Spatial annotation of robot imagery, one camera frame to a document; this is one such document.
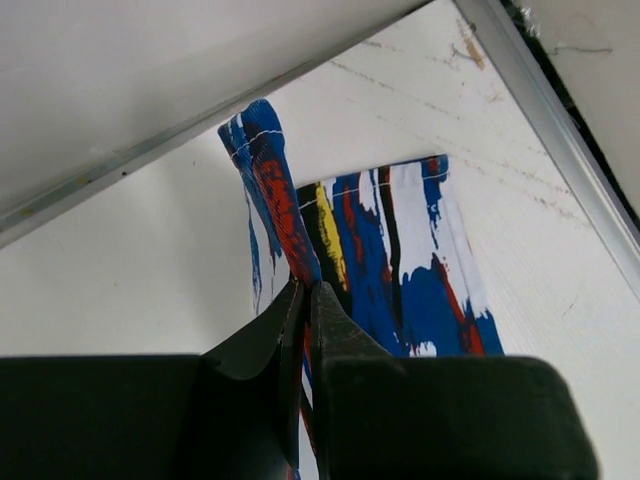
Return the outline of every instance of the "grasped fabric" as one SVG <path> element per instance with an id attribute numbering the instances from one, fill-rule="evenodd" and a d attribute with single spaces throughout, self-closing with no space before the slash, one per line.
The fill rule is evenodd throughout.
<path id="1" fill-rule="evenodd" d="M 290 274 L 308 285 L 324 279 L 346 313 L 394 355 L 502 354 L 446 155 L 296 191 L 266 100 L 218 132 L 245 186 L 256 315 Z M 302 382 L 310 395 L 308 340 Z"/>

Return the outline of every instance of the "yellow stripe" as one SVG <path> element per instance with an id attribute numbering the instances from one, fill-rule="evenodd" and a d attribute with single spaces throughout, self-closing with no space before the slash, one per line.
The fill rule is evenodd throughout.
<path id="1" fill-rule="evenodd" d="M 340 284 L 345 290 L 348 290 L 349 287 L 347 285 L 346 275 L 347 265 L 344 261 L 344 255 L 342 254 L 340 235 L 338 234 L 338 227 L 336 226 L 336 221 L 333 218 L 333 212 L 331 211 L 331 206 L 327 200 L 327 193 L 325 192 L 322 183 L 316 184 L 316 200 L 318 203 L 320 237 L 327 247 L 329 258 L 331 258 L 335 264 Z"/>

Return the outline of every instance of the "cloth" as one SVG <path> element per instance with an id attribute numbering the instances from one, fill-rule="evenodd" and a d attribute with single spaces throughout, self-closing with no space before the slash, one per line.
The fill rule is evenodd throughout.
<path id="1" fill-rule="evenodd" d="M 256 315 L 292 274 L 308 285 L 331 283 L 345 312 L 393 355 L 503 353 L 446 155 L 295 190 L 285 137 L 266 100 L 218 133 L 245 186 Z"/>

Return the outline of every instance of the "white table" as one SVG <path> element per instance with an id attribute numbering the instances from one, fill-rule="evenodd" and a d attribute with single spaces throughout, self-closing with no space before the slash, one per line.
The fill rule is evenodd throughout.
<path id="1" fill-rule="evenodd" d="M 640 475 L 639 302 L 453 4 L 269 98 L 299 184 L 450 155 L 505 350 L 565 376 L 605 478 Z M 11 244 L 0 352 L 208 350 L 250 319 L 245 210 L 211 130 Z"/>

